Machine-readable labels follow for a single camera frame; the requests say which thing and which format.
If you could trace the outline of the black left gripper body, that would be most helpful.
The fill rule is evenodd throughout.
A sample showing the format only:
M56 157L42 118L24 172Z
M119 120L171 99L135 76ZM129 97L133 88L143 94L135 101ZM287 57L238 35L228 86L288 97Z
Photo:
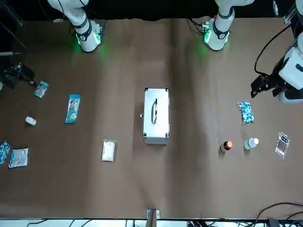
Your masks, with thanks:
M285 90L288 88L288 84L279 76L279 69L273 69L272 73L269 75L269 88L280 88Z

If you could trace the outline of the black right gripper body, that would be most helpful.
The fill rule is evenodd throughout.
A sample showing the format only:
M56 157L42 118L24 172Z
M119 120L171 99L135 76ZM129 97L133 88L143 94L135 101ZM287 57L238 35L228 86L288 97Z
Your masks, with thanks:
M5 86L14 89L16 87L16 83L22 79L21 72L22 72L21 69L4 70L0 74L0 80Z

